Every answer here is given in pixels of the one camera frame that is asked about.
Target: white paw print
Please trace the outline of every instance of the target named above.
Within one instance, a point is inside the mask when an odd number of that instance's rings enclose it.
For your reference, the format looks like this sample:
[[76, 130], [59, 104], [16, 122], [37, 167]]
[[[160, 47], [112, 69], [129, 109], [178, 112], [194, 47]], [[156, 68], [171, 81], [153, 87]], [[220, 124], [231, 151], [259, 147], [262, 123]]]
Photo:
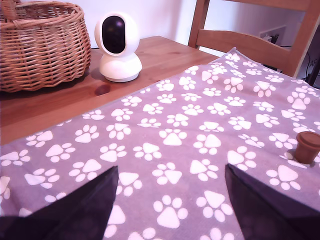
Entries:
[[127, 96], [124, 99], [121, 99], [121, 102], [123, 102], [123, 105], [128, 107], [136, 107], [138, 106], [138, 103], [142, 102], [142, 99], [138, 96]]
[[196, 71], [199, 69], [199, 67], [197, 65], [189, 67], [187, 70], [185, 70], [184, 72], [186, 74], [191, 74], [191, 75], [196, 75]]
[[231, 111], [228, 109], [226, 105], [223, 105], [219, 102], [215, 102], [213, 105], [207, 107], [211, 114], [218, 113], [220, 116], [224, 116], [225, 114], [231, 114]]
[[189, 119], [189, 117], [181, 114], [181, 113], [177, 113], [176, 115], [168, 115], [168, 120], [166, 121], [167, 124], [173, 124], [173, 126], [179, 127], [180, 124], [182, 126], [188, 126], [188, 122], [187, 120]]
[[203, 125], [199, 127], [200, 130], [204, 132], [224, 132], [225, 129], [222, 126], [219, 126], [219, 123], [213, 121], [205, 121]]
[[152, 171], [152, 175], [157, 177], [156, 182], [159, 185], [165, 185], [168, 181], [175, 185], [179, 182], [182, 172], [176, 170], [176, 165], [173, 162], [168, 162], [166, 165], [158, 164], [157, 169]]
[[54, 136], [52, 132], [45, 131], [45, 132], [37, 132], [34, 135], [28, 136], [25, 139], [28, 141], [26, 144], [28, 146], [35, 146], [36, 148], [40, 148], [45, 145], [46, 141], [50, 141]]
[[169, 195], [164, 195], [162, 201], [155, 201], [153, 209], [157, 213], [161, 213], [156, 219], [157, 223], [165, 228], [177, 229], [180, 226], [180, 220], [184, 220], [188, 216], [188, 210], [181, 208], [182, 203], [180, 197], [171, 200]]
[[142, 158], [144, 156], [144, 159], [147, 161], [151, 161], [153, 158], [160, 159], [162, 154], [159, 152], [159, 147], [156, 145], [153, 145], [149, 142], [145, 142], [142, 144], [142, 146], [135, 146], [133, 148], [133, 151], [136, 153], [134, 156], [136, 158]]
[[309, 97], [306, 97], [306, 94], [303, 92], [297, 93], [293, 91], [291, 96], [286, 98], [293, 109], [297, 110], [305, 110], [307, 109], [307, 105], [311, 102]]
[[275, 142], [275, 146], [279, 149], [282, 147], [285, 147], [286, 149], [293, 149], [293, 145], [298, 143], [297, 140], [289, 138], [288, 134], [279, 132], [272, 133], [272, 135], [269, 136], [269, 140]]
[[300, 111], [296, 111], [294, 109], [288, 109], [288, 110], [281, 110], [282, 117], [286, 119], [291, 119], [293, 121], [299, 122], [300, 120], [306, 119], [305, 116], [303, 116], [303, 113]]
[[87, 144], [91, 142], [91, 139], [96, 139], [99, 137], [99, 133], [97, 132], [97, 126], [93, 125], [90, 127], [88, 124], [84, 125], [82, 130], [79, 129], [75, 132], [77, 136], [74, 140], [78, 143]]
[[143, 184], [138, 180], [139, 174], [134, 172], [121, 172], [119, 174], [118, 187], [116, 188], [116, 194], [119, 195], [123, 191], [123, 195], [130, 197], [134, 193], [134, 189], [139, 190]]
[[76, 149], [71, 147], [71, 143], [65, 143], [61, 146], [59, 144], [55, 144], [46, 152], [45, 156], [50, 158], [50, 161], [53, 163], [57, 163], [62, 160], [68, 160], [70, 158], [70, 153], [73, 153]]
[[203, 109], [201, 109], [200, 105], [193, 105], [188, 104], [187, 106], [183, 106], [182, 110], [184, 110], [184, 113], [191, 116], [197, 116], [198, 114], [202, 114], [204, 112]]
[[204, 95], [207, 95], [209, 97], [213, 97], [213, 96], [221, 96], [221, 91], [217, 90], [215, 87], [212, 88], [208, 88], [206, 87], [203, 92]]
[[195, 102], [197, 101], [198, 99], [201, 99], [201, 96], [199, 96], [198, 94], [195, 94], [195, 93], [183, 93], [181, 94], [182, 97], [184, 97], [184, 100], [185, 101], [192, 101], [192, 102]]
[[180, 129], [170, 129], [166, 128], [165, 130], [161, 130], [159, 132], [159, 136], [163, 138], [163, 144], [168, 146], [181, 146], [181, 139], [185, 139], [187, 137], [187, 133], [181, 131]]
[[250, 121], [245, 121], [245, 119], [242, 116], [232, 116], [230, 117], [230, 121], [228, 121], [228, 123], [233, 126], [234, 130], [238, 131], [241, 129], [249, 130], [252, 124]]
[[108, 161], [110, 163], [114, 163], [117, 161], [118, 158], [122, 158], [127, 155], [127, 152], [124, 151], [125, 146], [120, 145], [118, 146], [116, 143], [111, 143], [109, 147], [102, 146], [100, 148], [100, 159], [104, 161]]
[[9, 166], [10, 164], [16, 165], [16, 166], [22, 166], [23, 163], [29, 162], [30, 157], [27, 156], [28, 150], [24, 149], [20, 151], [19, 153], [17, 151], [10, 152], [8, 154], [2, 155], [0, 157], [0, 162], [3, 167]]
[[82, 114], [82, 117], [83, 119], [93, 119], [93, 120], [102, 120], [105, 118], [105, 116], [102, 115], [102, 111], [99, 109]]
[[170, 94], [162, 94], [161, 96], [156, 97], [160, 103], [162, 104], [172, 104], [172, 102], [177, 101], [172, 93]]
[[162, 114], [162, 110], [164, 109], [163, 106], [159, 106], [159, 103], [152, 103], [144, 105], [142, 111], [147, 112], [148, 114]]
[[256, 68], [248, 68], [246, 71], [245, 71], [246, 74], [250, 74], [252, 76], [255, 76], [255, 75], [262, 75], [262, 71], [256, 69]]
[[214, 218], [223, 223], [226, 220], [226, 215], [230, 216], [234, 213], [232, 207], [224, 203], [226, 197], [220, 193], [214, 191], [204, 191], [204, 197], [198, 197], [196, 199], [196, 205], [199, 208], [203, 208], [202, 214], [205, 218]]
[[121, 122], [122, 120], [129, 120], [130, 119], [130, 115], [133, 114], [133, 111], [130, 111], [129, 108], [117, 108], [115, 110], [113, 110], [113, 112], [111, 113], [111, 117], [115, 117], [115, 120], [117, 120], [118, 122]]
[[272, 128], [273, 125], [279, 125], [278, 118], [270, 116], [269, 114], [257, 114], [255, 115], [255, 121], [258, 124], [263, 124], [267, 128]]
[[278, 75], [268, 75], [265, 77], [272, 83], [282, 83], [285, 79], [283, 77], [279, 77]]
[[265, 144], [262, 141], [258, 141], [258, 138], [256, 136], [248, 136], [247, 134], [242, 134], [238, 136], [239, 138], [243, 139], [244, 142], [248, 145], [262, 148], [265, 146]]
[[198, 140], [193, 144], [196, 149], [199, 149], [199, 153], [206, 154], [209, 152], [210, 155], [217, 154], [217, 148], [221, 146], [221, 141], [214, 134], [209, 134], [205, 136], [203, 134], [199, 134], [196, 136]]
[[157, 119], [155, 118], [143, 118], [141, 120], [141, 123], [138, 124], [138, 126], [144, 127], [144, 128], [159, 128], [161, 126], [160, 122], [157, 122]]
[[179, 80], [179, 85], [183, 86], [183, 89], [188, 91], [190, 89], [195, 89], [196, 81], [192, 80], [190, 76], [182, 76]]
[[77, 183], [82, 182], [86, 177], [88, 180], [94, 179], [97, 176], [96, 171], [102, 167], [101, 164], [94, 159], [89, 159], [86, 163], [78, 161], [72, 166], [74, 169], [69, 172], [69, 176], [76, 177], [75, 181]]
[[278, 171], [266, 171], [266, 175], [271, 178], [269, 182], [273, 186], [278, 186], [281, 182], [280, 186], [283, 190], [289, 190], [290, 186], [296, 190], [301, 189], [300, 185], [295, 181], [298, 178], [298, 173], [285, 165], [280, 165]]
[[40, 184], [41, 187], [45, 189], [52, 188], [53, 184], [59, 180], [60, 176], [55, 175], [55, 169], [45, 170], [44, 168], [39, 168], [33, 172], [33, 174], [25, 174], [24, 178], [26, 182], [31, 185], [38, 185]]
[[236, 165], [243, 171], [247, 171], [248, 168], [254, 169], [257, 166], [255, 161], [253, 161], [255, 157], [256, 153], [253, 151], [248, 151], [246, 146], [240, 146], [236, 149], [236, 151], [230, 150], [227, 153], [228, 163]]
[[111, 139], [124, 139], [125, 135], [129, 135], [131, 133], [131, 129], [128, 124], [123, 123], [115, 123], [107, 126], [105, 128], [109, 133], [109, 138]]
[[254, 101], [253, 102], [253, 106], [258, 107], [258, 109], [260, 111], [267, 111], [269, 113], [271, 113], [273, 111], [273, 109], [275, 108], [275, 106], [273, 106], [272, 104], [266, 102], [266, 101]]
[[207, 182], [208, 177], [212, 179], [217, 179], [218, 175], [215, 173], [219, 168], [216, 165], [211, 165], [208, 159], [203, 159], [202, 161], [192, 160], [190, 165], [190, 173], [197, 174], [198, 178], [202, 182]]
[[224, 90], [231, 91], [231, 93], [235, 93], [237, 89], [239, 91], [242, 91], [244, 89], [244, 86], [241, 84], [243, 80], [240, 77], [231, 77], [231, 79], [227, 78], [223, 81], [223, 83], [226, 85]]
[[233, 107], [242, 107], [246, 103], [246, 100], [240, 99], [240, 97], [238, 96], [235, 96], [235, 97], [228, 96], [227, 98], [224, 99], [224, 101]]
[[258, 93], [258, 97], [262, 98], [263, 96], [270, 97], [271, 92], [275, 91], [276, 88], [266, 81], [256, 81], [256, 86], [254, 86], [253, 91]]

